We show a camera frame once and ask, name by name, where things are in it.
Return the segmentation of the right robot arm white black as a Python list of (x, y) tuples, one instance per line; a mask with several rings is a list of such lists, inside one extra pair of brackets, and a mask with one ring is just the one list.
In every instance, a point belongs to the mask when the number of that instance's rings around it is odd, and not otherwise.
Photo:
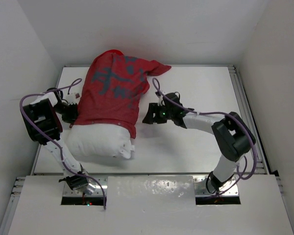
[(144, 124), (164, 124), (171, 120), (184, 129), (195, 129), (212, 134), (221, 152), (215, 169), (206, 179), (206, 189), (210, 194), (219, 193), (220, 188), (229, 181), (238, 167), (238, 162), (256, 143), (256, 139), (241, 117), (231, 112), (222, 113), (222, 118), (215, 114), (200, 114), (193, 108), (186, 108), (180, 102), (180, 94), (156, 91), (158, 102), (148, 105)]

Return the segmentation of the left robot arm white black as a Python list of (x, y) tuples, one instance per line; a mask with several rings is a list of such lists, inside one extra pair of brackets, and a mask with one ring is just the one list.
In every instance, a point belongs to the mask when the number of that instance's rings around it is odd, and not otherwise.
[(28, 105), (20, 101), (20, 111), (29, 137), (44, 146), (61, 166), (64, 178), (59, 180), (67, 183), (71, 190), (84, 194), (91, 194), (95, 185), (89, 179), (87, 171), (78, 162), (64, 143), (61, 133), (63, 128), (57, 114), (61, 114), (65, 121), (73, 121), (77, 117), (77, 105), (69, 105), (62, 101), (62, 92), (49, 89), (45, 93), (37, 94), (37, 98)]

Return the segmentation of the red patterned pillowcase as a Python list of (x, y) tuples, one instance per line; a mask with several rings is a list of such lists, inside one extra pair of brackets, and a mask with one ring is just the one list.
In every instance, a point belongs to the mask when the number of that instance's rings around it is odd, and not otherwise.
[(88, 69), (74, 124), (119, 125), (136, 138), (140, 99), (150, 88), (147, 77), (170, 69), (156, 60), (126, 56), (115, 49), (102, 53)]

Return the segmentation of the white pillow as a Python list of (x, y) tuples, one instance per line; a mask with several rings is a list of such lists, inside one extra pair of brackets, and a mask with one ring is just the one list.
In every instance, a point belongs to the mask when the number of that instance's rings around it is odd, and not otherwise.
[(129, 131), (113, 124), (74, 125), (66, 145), (75, 157), (130, 159), (135, 151)]

